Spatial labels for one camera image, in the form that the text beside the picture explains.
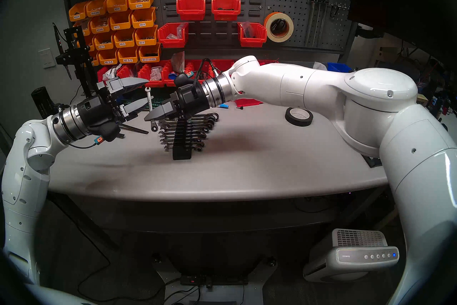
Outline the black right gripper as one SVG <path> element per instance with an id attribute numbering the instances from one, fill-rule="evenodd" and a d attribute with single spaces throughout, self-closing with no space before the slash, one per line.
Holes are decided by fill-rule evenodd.
<path id="1" fill-rule="evenodd" d="M 144 121 L 159 121 L 180 117 L 191 118 L 210 108 L 210 103 L 202 85 L 179 87 L 170 95 L 170 101 L 154 108 L 144 117 Z"/>

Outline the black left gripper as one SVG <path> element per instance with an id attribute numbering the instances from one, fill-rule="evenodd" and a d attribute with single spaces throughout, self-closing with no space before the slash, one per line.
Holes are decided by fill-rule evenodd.
<path id="1" fill-rule="evenodd" d="M 95 83 L 91 95 L 77 103 L 77 140 L 89 135 L 96 136 L 95 142 L 124 139 L 119 124 L 125 119 L 136 118 L 144 109 L 149 110 L 149 99 L 145 97 L 122 104 L 122 109 L 117 99 L 148 82 L 147 79 L 127 77 Z"/>

